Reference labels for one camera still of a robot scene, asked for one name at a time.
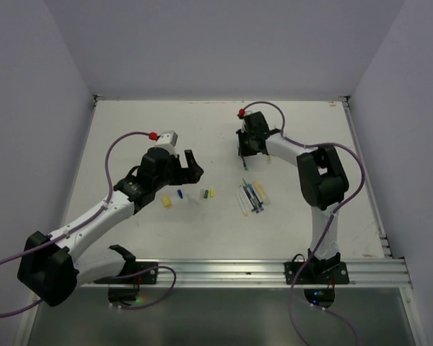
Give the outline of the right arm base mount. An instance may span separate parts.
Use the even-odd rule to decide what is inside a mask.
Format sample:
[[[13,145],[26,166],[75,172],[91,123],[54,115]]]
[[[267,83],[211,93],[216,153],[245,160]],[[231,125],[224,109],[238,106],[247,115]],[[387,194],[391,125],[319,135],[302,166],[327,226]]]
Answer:
[[[349,283],[348,269],[339,252],[330,259],[310,260],[296,281],[299,285],[314,285],[316,288],[303,290],[304,296],[309,303],[325,309],[335,301],[335,287]]]

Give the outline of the purple pen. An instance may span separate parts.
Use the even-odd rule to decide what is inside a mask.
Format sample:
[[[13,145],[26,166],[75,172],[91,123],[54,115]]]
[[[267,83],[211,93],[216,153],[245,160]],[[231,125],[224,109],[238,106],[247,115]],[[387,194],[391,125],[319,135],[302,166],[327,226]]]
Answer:
[[[246,195],[247,195],[247,197],[248,197],[248,199],[249,199],[249,201],[250,201],[250,203],[251,203],[251,205],[252,205],[252,207],[253,207],[253,210],[254,210],[256,213],[258,213],[258,212],[259,212],[258,204],[257,204],[257,202],[254,200],[254,197],[252,196],[252,194],[250,193],[249,188],[248,188],[247,186],[244,186],[243,188],[244,188],[245,193],[246,193]]]

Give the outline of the dark green clear highlighter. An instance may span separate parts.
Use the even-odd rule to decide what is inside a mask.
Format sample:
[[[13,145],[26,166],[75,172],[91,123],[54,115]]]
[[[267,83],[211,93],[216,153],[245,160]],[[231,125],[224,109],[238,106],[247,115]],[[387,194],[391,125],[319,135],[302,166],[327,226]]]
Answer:
[[[245,157],[244,157],[244,156],[241,156],[241,159],[242,159],[242,164],[243,164],[244,170],[245,170],[245,171],[248,171],[248,166],[247,166],[247,164],[246,164]]]

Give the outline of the yellow pen cap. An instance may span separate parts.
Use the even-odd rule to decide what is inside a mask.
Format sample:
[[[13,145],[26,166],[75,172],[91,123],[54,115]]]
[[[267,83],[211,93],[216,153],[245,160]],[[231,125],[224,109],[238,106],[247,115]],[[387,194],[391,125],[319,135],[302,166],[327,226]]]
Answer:
[[[169,196],[162,196],[162,204],[165,208],[171,208],[172,207],[172,201]]]

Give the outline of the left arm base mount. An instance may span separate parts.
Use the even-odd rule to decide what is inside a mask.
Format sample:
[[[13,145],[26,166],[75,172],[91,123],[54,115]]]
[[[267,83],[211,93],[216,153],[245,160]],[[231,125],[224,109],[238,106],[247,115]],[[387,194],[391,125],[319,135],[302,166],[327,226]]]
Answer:
[[[113,255],[113,259],[108,261],[109,267],[102,267],[102,274],[94,283],[125,286],[108,289],[108,301],[115,307],[133,306],[143,285],[157,283],[157,262],[138,262],[130,251],[118,244],[109,246],[107,255]]]

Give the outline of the green capped white marker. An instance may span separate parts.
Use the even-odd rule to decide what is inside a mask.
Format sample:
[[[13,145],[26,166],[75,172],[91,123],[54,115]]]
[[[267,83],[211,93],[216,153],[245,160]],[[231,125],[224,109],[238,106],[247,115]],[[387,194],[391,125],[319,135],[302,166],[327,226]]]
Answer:
[[[250,198],[247,196],[245,189],[242,185],[240,185],[240,192],[242,195],[242,200],[245,204],[245,207],[247,208],[247,211],[253,212],[254,211],[254,207],[250,201]]]

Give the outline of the blue pen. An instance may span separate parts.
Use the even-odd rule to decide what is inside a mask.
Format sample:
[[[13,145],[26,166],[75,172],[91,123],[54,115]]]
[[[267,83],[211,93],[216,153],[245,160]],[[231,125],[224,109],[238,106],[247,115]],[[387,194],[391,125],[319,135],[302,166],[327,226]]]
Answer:
[[[263,210],[264,210],[264,208],[263,208],[263,202],[262,202],[262,200],[258,197],[258,194],[257,194],[257,192],[255,191],[255,188],[253,187],[252,184],[249,184],[248,187],[250,188],[250,191],[251,191],[251,193],[252,193],[252,195],[253,195],[253,197],[254,197],[254,200],[255,200],[255,201],[257,202],[257,204],[258,204],[258,208],[259,208],[259,210],[260,210],[260,211],[263,211]]]

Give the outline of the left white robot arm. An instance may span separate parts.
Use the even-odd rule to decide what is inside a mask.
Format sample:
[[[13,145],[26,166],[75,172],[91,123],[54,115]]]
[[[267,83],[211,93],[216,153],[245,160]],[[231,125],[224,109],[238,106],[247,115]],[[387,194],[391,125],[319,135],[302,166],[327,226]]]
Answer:
[[[131,281],[136,273],[135,256],[120,245],[109,246],[99,257],[85,252],[119,223],[135,216],[166,186],[196,184],[204,171],[193,152],[184,152],[186,165],[169,146],[153,146],[92,209],[70,224],[49,234],[31,234],[24,247],[18,280],[49,306],[63,303],[85,283],[113,278]]]

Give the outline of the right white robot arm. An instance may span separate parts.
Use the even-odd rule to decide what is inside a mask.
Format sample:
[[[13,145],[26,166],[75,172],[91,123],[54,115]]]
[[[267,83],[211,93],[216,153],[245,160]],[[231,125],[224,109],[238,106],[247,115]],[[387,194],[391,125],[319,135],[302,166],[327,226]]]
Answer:
[[[330,221],[334,209],[344,201],[349,181],[336,149],[329,144],[308,146],[288,139],[279,129],[270,129],[262,112],[237,114],[242,127],[237,131],[238,155],[264,154],[292,164],[298,170],[299,187],[311,207],[312,241],[308,277],[325,282],[333,274],[331,261],[338,262],[338,221]]]

